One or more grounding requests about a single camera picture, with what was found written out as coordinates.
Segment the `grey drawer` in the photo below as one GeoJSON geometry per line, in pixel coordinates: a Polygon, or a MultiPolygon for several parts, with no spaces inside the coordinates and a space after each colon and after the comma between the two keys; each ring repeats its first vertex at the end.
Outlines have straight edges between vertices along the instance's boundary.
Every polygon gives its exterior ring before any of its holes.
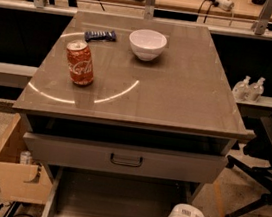
{"type": "Polygon", "coordinates": [[[41,217],[168,217],[195,196],[186,182],[61,167],[41,217]]]}
{"type": "Polygon", "coordinates": [[[214,182],[227,162],[224,156],[55,135],[26,133],[24,142],[34,159],[47,164],[203,184],[214,182]]]}

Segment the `red cola can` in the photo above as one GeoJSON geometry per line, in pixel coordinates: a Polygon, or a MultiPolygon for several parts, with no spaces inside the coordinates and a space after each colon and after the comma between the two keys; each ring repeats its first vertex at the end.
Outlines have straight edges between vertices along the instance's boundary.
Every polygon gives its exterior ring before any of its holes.
{"type": "Polygon", "coordinates": [[[67,44],[69,74],[74,84],[90,85],[94,80],[91,50],[86,41],[74,40],[67,44]]]}

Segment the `cardboard box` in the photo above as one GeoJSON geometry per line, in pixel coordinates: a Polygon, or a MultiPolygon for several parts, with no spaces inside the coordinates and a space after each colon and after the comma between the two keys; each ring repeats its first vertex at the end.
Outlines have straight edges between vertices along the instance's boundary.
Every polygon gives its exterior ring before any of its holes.
{"type": "Polygon", "coordinates": [[[0,192],[7,201],[45,205],[53,184],[38,162],[20,163],[20,154],[27,150],[25,133],[25,124],[15,114],[0,136],[0,192]]]}

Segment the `small white bottle in box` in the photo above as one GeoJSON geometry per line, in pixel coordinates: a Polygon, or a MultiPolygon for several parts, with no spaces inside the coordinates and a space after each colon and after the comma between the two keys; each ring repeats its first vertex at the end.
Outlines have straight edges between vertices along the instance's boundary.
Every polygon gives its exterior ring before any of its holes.
{"type": "Polygon", "coordinates": [[[20,154],[20,164],[29,165],[32,162],[32,154],[30,151],[22,151],[20,154]]]}

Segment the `white ceramic bowl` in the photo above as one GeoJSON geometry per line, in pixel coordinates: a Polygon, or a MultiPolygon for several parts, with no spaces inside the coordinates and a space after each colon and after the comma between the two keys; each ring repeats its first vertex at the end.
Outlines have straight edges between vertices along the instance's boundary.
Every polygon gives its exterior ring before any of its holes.
{"type": "Polygon", "coordinates": [[[163,34],[149,29],[133,31],[129,42],[135,56],[146,62],[159,57],[168,43],[163,34]]]}

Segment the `blue snack bar wrapper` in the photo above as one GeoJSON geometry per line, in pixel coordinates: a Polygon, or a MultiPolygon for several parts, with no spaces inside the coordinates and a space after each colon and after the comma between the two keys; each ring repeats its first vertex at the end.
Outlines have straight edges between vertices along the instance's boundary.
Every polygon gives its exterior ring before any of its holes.
{"type": "Polygon", "coordinates": [[[87,42],[89,41],[112,41],[117,39],[115,31],[87,31],[84,33],[84,38],[87,42]]]}

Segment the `right clear sanitizer bottle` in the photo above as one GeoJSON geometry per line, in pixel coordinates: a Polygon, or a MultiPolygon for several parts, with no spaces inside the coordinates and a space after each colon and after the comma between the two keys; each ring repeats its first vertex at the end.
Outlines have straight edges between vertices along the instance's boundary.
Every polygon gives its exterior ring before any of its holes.
{"type": "Polygon", "coordinates": [[[249,86],[249,91],[248,91],[248,95],[247,95],[247,100],[251,101],[251,102],[255,102],[256,100],[259,99],[259,97],[261,97],[262,93],[264,92],[264,78],[260,78],[258,79],[255,83],[252,83],[249,86]]]}

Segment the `grey drawer cabinet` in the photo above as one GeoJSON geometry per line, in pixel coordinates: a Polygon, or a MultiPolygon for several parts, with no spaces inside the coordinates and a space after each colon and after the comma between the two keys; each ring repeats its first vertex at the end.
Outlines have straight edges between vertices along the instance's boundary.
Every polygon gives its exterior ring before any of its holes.
{"type": "MultiPolygon", "coordinates": [[[[209,30],[107,13],[74,16],[14,107],[26,133],[225,158],[246,133],[209,30]],[[159,57],[143,61],[132,52],[129,35],[139,29],[167,38],[159,57]],[[112,30],[114,42],[84,38],[112,30]],[[66,50],[74,40],[91,50],[90,85],[71,80],[66,50]]],[[[53,181],[67,167],[35,160],[53,181]]]]}

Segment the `right metal frame post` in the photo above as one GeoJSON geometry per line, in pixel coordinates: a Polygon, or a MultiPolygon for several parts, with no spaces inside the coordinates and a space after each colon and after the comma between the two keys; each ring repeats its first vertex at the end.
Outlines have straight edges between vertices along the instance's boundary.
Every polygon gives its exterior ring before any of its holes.
{"type": "Polygon", "coordinates": [[[263,35],[265,33],[266,28],[268,27],[268,23],[272,16],[272,0],[265,0],[261,13],[259,13],[259,18],[254,22],[251,27],[254,34],[263,35]]]}

